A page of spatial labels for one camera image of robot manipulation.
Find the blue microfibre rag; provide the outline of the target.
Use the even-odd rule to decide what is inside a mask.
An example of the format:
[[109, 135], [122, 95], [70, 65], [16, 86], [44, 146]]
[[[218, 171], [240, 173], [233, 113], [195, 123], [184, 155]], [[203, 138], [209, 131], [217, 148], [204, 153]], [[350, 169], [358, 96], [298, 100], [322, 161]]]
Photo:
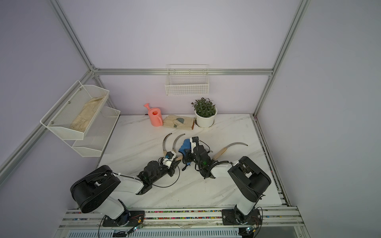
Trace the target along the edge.
[[190, 139], [185, 139], [182, 146], [179, 149], [179, 152], [182, 154], [182, 162], [188, 166], [192, 162], [191, 158], [191, 142]]

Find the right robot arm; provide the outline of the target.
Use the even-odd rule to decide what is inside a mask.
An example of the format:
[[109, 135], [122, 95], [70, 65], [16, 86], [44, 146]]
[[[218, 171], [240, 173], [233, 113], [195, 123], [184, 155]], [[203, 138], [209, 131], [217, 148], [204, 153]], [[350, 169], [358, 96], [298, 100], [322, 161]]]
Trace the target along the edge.
[[271, 179], [249, 157], [243, 156], [235, 162], [219, 161], [218, 158], [233, 145], [246, 145], [243, 142], [234, 142], [209, 157], [202, 145], [185, 149], [182, 153], [186, 163], [194, 162], [196, 169], [204, 179], [231, 178], [242, 196], [234, 208], [236, 216], [249, 217], [255, 210], [258, 201], [265, 195], [271, 185]]

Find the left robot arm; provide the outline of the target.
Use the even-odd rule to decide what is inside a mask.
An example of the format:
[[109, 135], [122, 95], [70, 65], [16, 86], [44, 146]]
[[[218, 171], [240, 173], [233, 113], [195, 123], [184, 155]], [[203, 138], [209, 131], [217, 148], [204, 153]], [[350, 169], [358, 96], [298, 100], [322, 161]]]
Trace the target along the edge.
[[96, 211], [116, 221], [128, 220], [130, 211], [120, 198], [113, 195], [116, 192], [143, 195], [165, 175], [172, 177], [179, 163], [180, 159], [150, 161], [137, 178], [115, 173], [103, 165], [76, 181], [70, 187], [70, 193], [82, 213]]

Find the potted green plant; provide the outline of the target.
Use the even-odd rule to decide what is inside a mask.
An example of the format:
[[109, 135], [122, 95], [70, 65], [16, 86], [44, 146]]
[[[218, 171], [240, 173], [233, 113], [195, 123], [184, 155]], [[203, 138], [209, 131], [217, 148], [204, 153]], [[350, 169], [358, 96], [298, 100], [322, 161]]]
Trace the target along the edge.
[[196, 123], [200, 128], [210, 128], [217, 115], [215, 104], [209, 98], [200, 98], [191, 103], [196, 115]]

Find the pink watering can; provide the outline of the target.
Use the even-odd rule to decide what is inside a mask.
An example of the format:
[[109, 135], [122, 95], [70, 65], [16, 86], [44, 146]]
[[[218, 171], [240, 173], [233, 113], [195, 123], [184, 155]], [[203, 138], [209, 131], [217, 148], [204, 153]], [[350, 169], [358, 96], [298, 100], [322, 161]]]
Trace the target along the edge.
[[151, 124], [154, 127], [163, 126], [161, 110], [159, 108], [151, 108], [148, 103], [145, 104], [144, 107], [147, 108], [148, 110], [148, 116], [149, 116]]

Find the lower white mesh shelf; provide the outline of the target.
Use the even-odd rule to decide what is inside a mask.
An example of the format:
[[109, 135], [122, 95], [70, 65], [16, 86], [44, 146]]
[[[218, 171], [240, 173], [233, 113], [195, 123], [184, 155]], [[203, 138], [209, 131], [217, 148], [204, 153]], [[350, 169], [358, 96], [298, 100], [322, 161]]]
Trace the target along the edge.
[[81, 157], [100, 157], [106, 148], [120, 111], [104, 106], [83, 140], [63, 140]]

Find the white mesh shelf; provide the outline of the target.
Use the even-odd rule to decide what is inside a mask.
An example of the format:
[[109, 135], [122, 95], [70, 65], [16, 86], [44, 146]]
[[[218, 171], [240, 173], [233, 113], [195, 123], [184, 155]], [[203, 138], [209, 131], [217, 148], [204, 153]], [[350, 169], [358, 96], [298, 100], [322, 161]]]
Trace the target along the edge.
[[120, 111], [104, 106], [83, 140], [63, 140], [81, 157], [100, 157], [106, 148]]
[[[109, 90], [95, 86], [82, 84], [77, 81], [67, 91], [67, 95], [61, 97], [61, 102], [57, 102], [45, 116], [40, 120], [40, 124], [51, 131], [61, 140], [83, 140], [90, 126], [109, 98]], [[85, 132], [70, 129], [71, 123], [79, 115], [85, 103], [92, 98], [102, 97], [104, 100], [100, 104], [90, 125]]]

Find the beige glove in shelf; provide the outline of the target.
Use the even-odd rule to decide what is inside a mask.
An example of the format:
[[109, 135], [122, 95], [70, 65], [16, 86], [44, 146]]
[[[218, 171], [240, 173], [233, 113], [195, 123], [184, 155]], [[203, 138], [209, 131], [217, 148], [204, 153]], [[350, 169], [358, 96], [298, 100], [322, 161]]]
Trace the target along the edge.
[[85, 132], [104, 98], [104, 96], [92, 98], [85, 103], [79, 115], [71, 123], [70, 129]]

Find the upper white mesh shelf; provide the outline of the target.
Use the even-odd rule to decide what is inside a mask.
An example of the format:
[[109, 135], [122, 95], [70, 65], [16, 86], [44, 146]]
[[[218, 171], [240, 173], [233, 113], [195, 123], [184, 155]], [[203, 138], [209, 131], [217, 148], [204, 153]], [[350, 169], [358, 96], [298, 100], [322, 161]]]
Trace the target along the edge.
[[[40, 124], [51, 131], [61, 140], [83, 140], [90, 126], [109, 98], [109, 90], [95, 86], [82, 84], [77, 81], [67, 91], [67, 95], [61, 97], [61, 102], [57, 102], [45, 116], [40, 120]], [[90, 125], [85, 132], [70, 129], [71, 123], [79, 115], [85, 103], [92, 98], [102, 97], [104, 100], [100, 104]]]

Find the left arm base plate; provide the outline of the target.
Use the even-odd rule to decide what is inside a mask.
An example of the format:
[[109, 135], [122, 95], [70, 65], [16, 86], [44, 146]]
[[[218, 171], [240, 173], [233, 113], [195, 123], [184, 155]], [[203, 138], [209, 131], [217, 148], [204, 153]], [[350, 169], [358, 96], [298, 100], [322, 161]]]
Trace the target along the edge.
[[116, 219], [111, 219], [105, 216], [102, 227], [136, 227], [143, 223], [145, 212], [142, 210], [123, 212], [122, 215]]

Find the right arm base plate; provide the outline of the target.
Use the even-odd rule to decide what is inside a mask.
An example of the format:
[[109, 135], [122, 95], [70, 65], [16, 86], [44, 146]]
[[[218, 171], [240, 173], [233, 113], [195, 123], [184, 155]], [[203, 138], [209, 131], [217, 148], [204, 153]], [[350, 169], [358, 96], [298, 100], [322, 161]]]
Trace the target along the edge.
[[222, 222], [223, 225], [261, 225], [263, 223], [262, 216], [258, 209], [252, 209], [248, 215], [244, 215], [237, 208], [223, 209]]

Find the aluminium front rail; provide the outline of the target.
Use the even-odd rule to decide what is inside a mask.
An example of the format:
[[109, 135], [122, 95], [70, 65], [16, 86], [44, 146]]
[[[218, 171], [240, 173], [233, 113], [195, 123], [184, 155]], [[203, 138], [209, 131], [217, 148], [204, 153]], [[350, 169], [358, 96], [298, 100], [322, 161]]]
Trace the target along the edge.
[[[303, 227], [305, 223], [297, 207], [260, 208], [263, 227]], [[68, 210], [59, 225], [60, 230], [97, 229], [104, 215], [79, 210]], [[223, 226], [222, 210], [204, 209], [148, 209], [145, 211], [143, 227], [154, 228], [216, 228]]]

